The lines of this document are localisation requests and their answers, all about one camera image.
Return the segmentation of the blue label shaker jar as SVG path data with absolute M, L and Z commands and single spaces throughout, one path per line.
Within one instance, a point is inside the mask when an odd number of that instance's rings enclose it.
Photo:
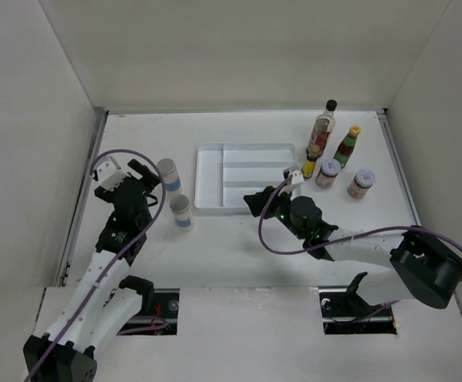
M 160 170 L 165 183 L 166 192 L 169 195 L 183 193 L 181 179 L 174 160 L 171 158 L 163 158 L 157 163 L 157 168 Z
M 191 203 L 187 196 L 179 194 L 173 197 L 169 202 L 169 208 L 173 214 L 176 226 L 186 232 L 190 232 L 194 228 L 194 220 L 192 217 Z

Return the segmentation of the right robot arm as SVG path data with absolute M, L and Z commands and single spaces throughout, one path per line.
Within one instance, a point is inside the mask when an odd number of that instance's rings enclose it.
M 243 200 L 261 222 L 277 219 L 301 240 L 301 252 L 314 259 L 383 267 L 375 275 L 361 271 L 340 295 L 353 314 L 406 299 L 443 310 L 462 282 L 462 247 L 427 228 L 411 225 L 351 232 L 324 221 L 311 197 L 293 197 L 282 187 L 268 186 Z

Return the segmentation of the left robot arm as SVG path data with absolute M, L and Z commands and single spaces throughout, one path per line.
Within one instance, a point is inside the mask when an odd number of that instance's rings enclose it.
M 161 171 L 152 161 L 132 159 L 129 173 L 111 156 L 100 156 L 91 169 L 97 182 L 95 196 L 112 205 L 100 232 L 91 262 L 71 300 L 58 318 L 23 347 L 27 381 L 92 381 L 97 358 L 133 315 L 152 313 L 154 296 L 136 290 L 130 269 L 159 217 L 166 195 L 153 195 L 164 187 Z

